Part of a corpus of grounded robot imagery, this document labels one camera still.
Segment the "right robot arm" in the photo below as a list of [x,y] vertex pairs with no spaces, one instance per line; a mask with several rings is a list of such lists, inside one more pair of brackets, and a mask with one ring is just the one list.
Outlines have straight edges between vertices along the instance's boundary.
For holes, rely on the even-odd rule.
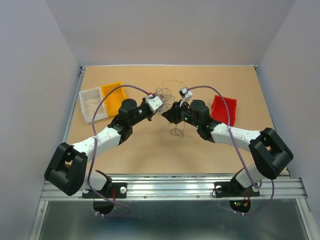
[[212,119],[202,100],[191,104],[174,102],[162,116],[173,124],[185,122],[196,127],[205,141],[236,146],[251,153],[252,165],[238,171],[230,181],[215,184],[212,191],[215,198],[239,197],[265,178],[275,180],[294,158],[274,129],[267,127],[257,131],[228,126]]

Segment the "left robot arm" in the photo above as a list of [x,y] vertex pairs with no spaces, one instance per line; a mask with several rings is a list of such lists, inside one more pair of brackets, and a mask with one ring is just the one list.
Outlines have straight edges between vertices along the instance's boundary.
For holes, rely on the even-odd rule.
[[158,96],[143,98],[140,106],[134,99],[122,101],[118,115],[101,132],[69,145],[59,144],[44,173],[44,179],[68,196],[80,190],[88,179],[87,164],[93,156],[105,152],[125,142],[133,133],[133,126],[152,117],[163,106]]

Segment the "aluminium front rail frame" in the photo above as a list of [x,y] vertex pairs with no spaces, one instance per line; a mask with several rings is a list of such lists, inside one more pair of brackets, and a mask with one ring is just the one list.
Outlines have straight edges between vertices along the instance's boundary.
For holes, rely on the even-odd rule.
[[[214,187],[230,174],[162,174],[111,176],[114,183],[127,183],[126,201],[214,200]],[[283,174],[274,180],[274,199],[306,199],[303,181]]]

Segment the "yellow plastic bin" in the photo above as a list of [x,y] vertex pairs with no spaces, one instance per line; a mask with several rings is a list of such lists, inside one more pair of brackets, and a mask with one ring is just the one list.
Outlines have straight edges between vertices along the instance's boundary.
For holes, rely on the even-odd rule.
[[[107,94],[109,94],[114,88],[121,86],[123,83],[121,81],[102,85],[101,93],[102,96],[105,97]],[[118,114],[119,108],[122,105],[122,101],[127,99],[127,95],[125,92],[125,89],[123,87],[116,89],[113,91],[105,100],[104,100],[104,106],[106,109],[106,113],[108,117],[114,117]]]

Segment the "red plastic bin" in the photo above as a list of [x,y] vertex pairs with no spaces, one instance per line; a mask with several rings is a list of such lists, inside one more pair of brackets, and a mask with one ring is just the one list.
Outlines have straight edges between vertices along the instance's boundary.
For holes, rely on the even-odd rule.
[[229,125],[233,127],[236,122],[236,109],[236,99],[224,97],[223,100],[219,95],[215,95],[211,106],[211,118],[216,121],[227,124],[229,116]]

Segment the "white plastic bin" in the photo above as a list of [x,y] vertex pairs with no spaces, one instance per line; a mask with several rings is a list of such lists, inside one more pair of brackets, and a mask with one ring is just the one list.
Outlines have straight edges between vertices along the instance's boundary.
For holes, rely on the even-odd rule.
[[[100,86],[82,90],[79,92],[81,112],[86,123],[92,122],[93,115],[103,98],[104,97]],[[108,114],[105,105],[102,104],[99,107],[94,120],[99,121],[107,118]]]

